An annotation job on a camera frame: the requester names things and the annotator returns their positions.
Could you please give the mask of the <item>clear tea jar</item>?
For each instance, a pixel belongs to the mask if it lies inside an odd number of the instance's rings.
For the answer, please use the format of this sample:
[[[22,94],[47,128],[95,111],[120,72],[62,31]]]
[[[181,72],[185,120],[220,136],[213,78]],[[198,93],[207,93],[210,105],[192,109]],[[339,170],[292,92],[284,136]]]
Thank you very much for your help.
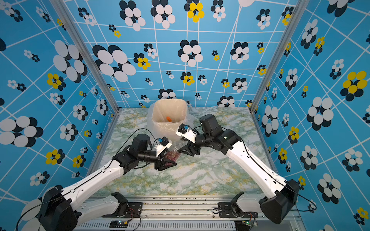
[[[181,149],[185,145],[186,145],[185,141],[182,141],[182,140],[175,141],[170,147],[169,151],[166,153],[165,158],[173,162],[177,162],[177,160],[179,159],[181,155],[181,153],[179,153],[178,150]]]

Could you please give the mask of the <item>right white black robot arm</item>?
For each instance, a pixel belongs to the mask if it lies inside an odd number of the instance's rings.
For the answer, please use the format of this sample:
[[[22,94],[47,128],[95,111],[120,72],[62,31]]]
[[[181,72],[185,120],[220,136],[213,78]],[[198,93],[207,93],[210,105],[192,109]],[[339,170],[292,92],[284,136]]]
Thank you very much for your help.
[[[207,114],[199,121],[202,133],[185,124],[175,130],[176,135],[187,141],[178,152],[193,157],[200,154],[202,147],[208,147],[236,162],[258,184],[264,196],[252,200],[240,192],[230,202],[230,212],[238,218],[248,212],[263,213],[271,222],[281,224],[300,197],[298,182],[274,172],[239,135],[220,126],[214,115]]]

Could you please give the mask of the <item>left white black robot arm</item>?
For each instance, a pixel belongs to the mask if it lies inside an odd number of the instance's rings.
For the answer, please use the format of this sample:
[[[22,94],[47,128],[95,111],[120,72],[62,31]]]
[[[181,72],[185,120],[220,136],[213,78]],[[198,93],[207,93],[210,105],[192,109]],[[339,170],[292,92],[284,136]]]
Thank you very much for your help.
[[[167,137],[155,139],[153,134],[131,135],[130,145],[123,144],[112,159],[100,169],[68,187],[57,185],[29,203],[17,221],[17,231],[73,231],[78,225],[102,215],[124,216],[127,200],[120,193],[89,202],[94,193],[108,183],[136,168],[140,162],[153,163],[158,171],[175,167],[165,157],[172,142]]]

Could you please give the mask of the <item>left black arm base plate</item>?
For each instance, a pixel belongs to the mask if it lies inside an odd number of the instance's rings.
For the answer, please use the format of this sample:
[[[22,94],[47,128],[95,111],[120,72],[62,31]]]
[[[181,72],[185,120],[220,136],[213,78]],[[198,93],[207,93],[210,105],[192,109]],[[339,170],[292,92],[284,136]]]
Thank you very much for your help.
[[[118,215],[103,215],[103,218],[139,218],[143,210],[142,202],[128,202],[124,209],[121,209]]]

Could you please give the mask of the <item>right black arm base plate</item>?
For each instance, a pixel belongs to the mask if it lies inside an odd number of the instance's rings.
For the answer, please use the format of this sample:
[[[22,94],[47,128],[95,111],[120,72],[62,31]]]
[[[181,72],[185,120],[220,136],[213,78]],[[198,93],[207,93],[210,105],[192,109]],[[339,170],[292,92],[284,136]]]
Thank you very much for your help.
[[[240,212],[236,214],[232,210],[231,203],[219,202],[217,207],[213,209],[213,213],[217,214],[219,218],[246,218],[254,219],[258,218],[259,214],[257,212]]]

